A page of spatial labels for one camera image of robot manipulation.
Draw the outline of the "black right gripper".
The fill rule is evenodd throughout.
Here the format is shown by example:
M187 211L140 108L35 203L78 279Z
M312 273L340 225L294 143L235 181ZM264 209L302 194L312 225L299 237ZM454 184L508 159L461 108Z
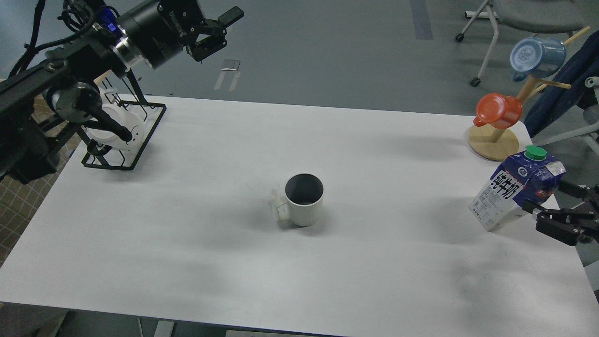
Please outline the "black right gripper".
M560 181L557 190L583 202L574 208L552 210L525 200L521 209L536 219L537 232L571 247L598 241L598 202L589 199L590 188Z

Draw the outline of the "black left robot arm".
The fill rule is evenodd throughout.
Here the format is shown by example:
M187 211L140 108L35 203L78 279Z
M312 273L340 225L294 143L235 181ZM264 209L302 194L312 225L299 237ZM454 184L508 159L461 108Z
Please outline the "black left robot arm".
M72 35L35 45L45 2L34 15L32 40L1 83L1 177L23 185L56 173L58 151L83 127L137 139L103 109L95 79L131 77L145 62L158 68L181 51L197 62L227 45L227 28L244 17L234 6L208 19L197 0L146 0L106 20L102 0L66 0L63 17L86 23Z

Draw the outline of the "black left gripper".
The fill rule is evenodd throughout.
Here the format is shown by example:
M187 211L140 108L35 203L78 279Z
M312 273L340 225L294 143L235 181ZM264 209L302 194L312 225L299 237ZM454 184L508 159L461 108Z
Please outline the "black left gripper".
M144 61L158 68L181 51L201 62L227 45L227 28L245 16L233 6L208 19L197 0L146 0L117 18L113 52L126 71Z

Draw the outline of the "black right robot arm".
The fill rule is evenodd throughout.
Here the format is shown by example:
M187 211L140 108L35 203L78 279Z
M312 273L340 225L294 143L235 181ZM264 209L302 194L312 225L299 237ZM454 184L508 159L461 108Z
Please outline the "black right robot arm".
M536 230L552 239L574 247L580 242L598 241L599 195L598 186L581 186L561 181L557 190L581 200L573 208L547 209L529 200L521 209L533 215Z

